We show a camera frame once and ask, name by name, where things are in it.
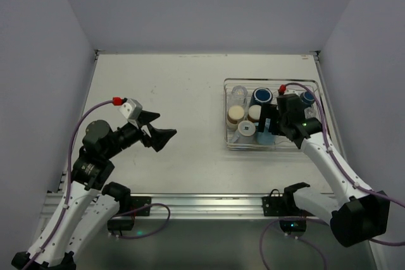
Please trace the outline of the large dark blue mug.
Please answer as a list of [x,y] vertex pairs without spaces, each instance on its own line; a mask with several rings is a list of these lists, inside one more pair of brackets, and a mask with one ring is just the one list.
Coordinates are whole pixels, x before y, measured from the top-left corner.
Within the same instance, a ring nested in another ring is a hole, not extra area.
[[273,94],[271,90],[265,87],[259,87],[253,91],[249,106],[269,104],[272,100]]

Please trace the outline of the light blue mug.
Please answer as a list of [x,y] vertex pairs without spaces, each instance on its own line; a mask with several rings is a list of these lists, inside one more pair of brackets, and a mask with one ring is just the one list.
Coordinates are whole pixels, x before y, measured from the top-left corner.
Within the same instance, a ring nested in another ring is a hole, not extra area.
[[273,145],[275,143],[275,136],[269,131],[270,123],[271,119],[267,118],[263,132],[259,132],[259,123],[254,123],[256,127],[256,141],[259,145]]

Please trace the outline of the pale grey-blue mug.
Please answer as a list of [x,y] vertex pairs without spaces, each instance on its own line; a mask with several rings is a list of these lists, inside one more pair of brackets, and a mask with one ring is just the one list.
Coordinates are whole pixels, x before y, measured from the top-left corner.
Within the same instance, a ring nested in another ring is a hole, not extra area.
[[231,144],[252,144],[254,142],[254,134],[256,126],[249,120],[241,121],[238,124],[230,143]]

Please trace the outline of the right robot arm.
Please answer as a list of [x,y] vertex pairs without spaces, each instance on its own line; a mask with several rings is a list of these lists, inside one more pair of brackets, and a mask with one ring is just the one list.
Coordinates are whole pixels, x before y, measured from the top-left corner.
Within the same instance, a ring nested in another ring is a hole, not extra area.
[[383,191],[374,192],[359,178],[335,149],[324,118],[306,118],[297,94],[277,96],[275,105],[265,106],[263,116],[270,119],[270,131],[286,136],[309,157],[335,195],[331,199],[300,182],[285,187],[277,203],[265,197],[265,204],[281,207],[288,215],[318,217],[344,247],[386,232],[390,202]]

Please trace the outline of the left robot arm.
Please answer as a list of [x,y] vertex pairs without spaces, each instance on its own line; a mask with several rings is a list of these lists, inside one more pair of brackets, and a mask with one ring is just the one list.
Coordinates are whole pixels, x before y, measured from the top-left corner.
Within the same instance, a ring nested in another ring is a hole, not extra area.
[[130,189],[107,179],[114,170],[111,158],[131,145],[160,151],[176,134],[150,122],[158,113],[141,111],[135,121],[113,131],[104,120],[88,125],[66,192],[48,225],[26,252],[15,254],[17,269],[75,269],[76,261],[99,230],[113,217],[136,216],[152,204],[132,205]]

